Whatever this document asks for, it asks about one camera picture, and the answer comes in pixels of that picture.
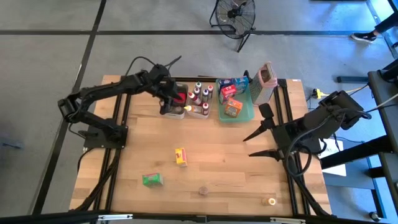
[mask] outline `blue box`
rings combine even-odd
[[[233,85],[234,81],[232,78],[224,78],[224,79],[219,79],[217,82],[217,87],[218,87],[218,94],[220,94],[220,91],[222,88],[226,86]]]
[[[234,84],[236,88],[236,94],[242,94],[249,85],[249,79],[247,77],[234,78]]]

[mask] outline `shoe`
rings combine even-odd
[[[369,36],[369,33],[366,34],[361,34],[361,33],[354,33],[351,34],[351,38],[354,40],[359,40],[359,41],[364,41],[364,42],[368,42],[368,43],[373,43],[376,40],[376,36]]]

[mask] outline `wood grain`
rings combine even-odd
[[[120,76],[106,75],[103,84],[119,79]],[[190,88],[193,86],[193,83],[187,84]],[[302,83],[300,80],[287,80],[287,84],[293,117],[296,119],[307,112]],[[280,96],[284,121],[287,121],[282,91]],[[109,98],[98,101],[95,114],[110,118],[115,100]],[[270,105],[276,114],[274,97],[271,97]],[[112,211],[291,215],[289,188],[282,163],[267,157],[248,157],[252,152],[276,148],[271,132],[242,142],[258,128],[259,121],[263,119],[257,108],[254,111],[254,119],[247,123],[222,123],[218,119],[215,103],[206,120],[187,114],[182,120],[174,120],[159,114],[157,98],[147,93],[134,95],[129,108],[128,139],[119,163]],[[174,149],[177,147],[185,148],[188,167],[175,164]],[[102,149],[95,149],[82,160],[70,208],[79,206],[93,190],[100,174],[103,154]],[[303,165],[306,160],[307,156],[302,154]],[[160,172],[164,176],[164,186],[151,189],[143,186],[142,175],[153,172]],[[316,158],[313,158],[305,173],[305,182],[321,206],[331,212],[322,170]],[[202,186],[208,188],[207,196],[198,194]],[[296,195],[302,212],[297,186]],[[277,199],[275,206],[261,204],[263,198],[269,197]],[[103,193],[101,208],[105,198]]]

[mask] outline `green tray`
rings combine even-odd
[[[246,89],[246,91],[242,94],[235,95],[234,99],[238,100],[243,103],[243,107],[241,112],[238,114],[237,118],[232,118],[225,114],[225,106],[220,103],[219,95],[218,95],[218,79],[216,80],[216,96],[218,102],[218,116],[220,117],[221,122],[225,123],[237,123],[237,122],[246,122],[250,121],[254,118],[254,108],[253,108],[253,102],[251,101],[251,95],[250,95],[250,90],[249,87]]]

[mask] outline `concrete floor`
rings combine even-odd
[[[108,1],[99,30],[210,30],[208,18],[214,3],[210,0]],[[91,30],[99,5],[99,0],[3,0],[0,29]],[[256,1],[256,12],[258,30],[372,30],[375,25],[365,2]],[[29,212],[61,119],[57,100],[70,92],[87,40],[86,35],[0,35],[0,134],[24,144],[22,150],[0,151],[0,178],[4,180],[0,186],[1,217]],[[306,94],[312,88],[330,93],[361,86],[337,84],[333,80],[336,76],[363,76],[393,61],[383,38],[368,45],[343,36],[252,36],[239,54],[234,52],[237,44],[238,41],[223,35],[97,36],[82,86],[100,84],[105,74],[124,74],[129,62],[138,55],[158,63],[182,55],[171,70],[173,76],[238,77],[244,70],[253,74],[264,62],[271,61],[278,77],[302,79]],[[141,68],[149,65],[137,61],[132,71]],[[354,98],[366,109],[374,106],[369,90],[355,94]],[[380,117],[377,112],[373,115],[373,120],[359,122],[338,135],[366,141],[384,134]],[[45,213],[68,209],[82,143],[81,139],[67,134]],[[370,212],[373,208],[360,204],[364,200],[372,204],[370,191],[330,187],[328,191],[334,214],[369,220],[360,211]],[[349,212],[345,209],[355,206],[359,209]],[[394,222],[396,214],[391,210],[388,221]]]

